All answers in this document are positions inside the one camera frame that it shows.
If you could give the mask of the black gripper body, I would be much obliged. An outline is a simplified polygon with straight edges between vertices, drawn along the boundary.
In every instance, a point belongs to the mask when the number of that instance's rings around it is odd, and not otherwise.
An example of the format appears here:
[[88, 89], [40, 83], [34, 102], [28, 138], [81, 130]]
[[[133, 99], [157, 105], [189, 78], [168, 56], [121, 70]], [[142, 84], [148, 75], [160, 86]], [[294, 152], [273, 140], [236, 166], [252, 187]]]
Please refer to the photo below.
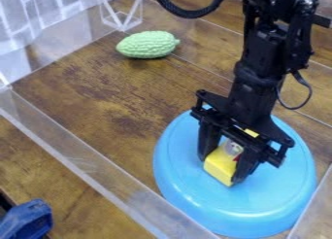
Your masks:
[[276, 125], [270, 111], [276, 102], [276, 89], [281, 78], [261, 78], [253, 71], [234, 69], [234, 81], [226, 97], [206, 90], [197, 90], [197, 103], [190, 116], [220, 127], [221, 137], [250, 149], [266, 143], [276, 150], [294, 146], [294, 140]]

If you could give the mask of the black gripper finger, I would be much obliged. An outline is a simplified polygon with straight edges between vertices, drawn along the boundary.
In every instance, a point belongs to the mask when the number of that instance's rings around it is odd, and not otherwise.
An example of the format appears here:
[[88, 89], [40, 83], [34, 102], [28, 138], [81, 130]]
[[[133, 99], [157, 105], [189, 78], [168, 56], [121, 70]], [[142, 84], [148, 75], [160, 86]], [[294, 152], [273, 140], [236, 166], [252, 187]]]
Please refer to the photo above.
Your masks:
[[200, 122], [198, 129], [198, 158], [201, 161], [205, 160], [209, 153], [214, 150], [218, 145], [221, 137], [220, 127], [206, 121]]
[[285, 159], [288, 151], [286, 146], [281, 146], [278, 150], [266, 143], [261, 148], [250, 149], [237, 143], [230, 143], [230, 151], [234, 153], [233, 161], [236, 162], [234, 172], [230, 177], [230, 183], [237, 185], [254, 173], [261, 163], [269, 163], [278, 168]]

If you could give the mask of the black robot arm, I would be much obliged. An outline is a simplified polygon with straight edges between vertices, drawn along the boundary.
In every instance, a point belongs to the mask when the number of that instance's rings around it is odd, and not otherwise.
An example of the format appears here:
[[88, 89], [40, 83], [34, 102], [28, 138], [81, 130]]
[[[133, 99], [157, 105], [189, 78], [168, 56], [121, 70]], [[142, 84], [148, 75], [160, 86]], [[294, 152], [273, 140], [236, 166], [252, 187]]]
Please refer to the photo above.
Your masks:
[[301, 85], [300, 71], [312, 56], [310, 26], [317, 0], [242, 0], [244, 50], [234, 64], [234, 80], [222, 97], [200, 90], [192, 117], [198, 120], [198, 158], [205, 159], [222, 137], [242, 147], [233, 184], [241, 183], [264, 162], [278, 166], [294, 146], [270, 118], [281, 102], [280, 89], [290, 74]]

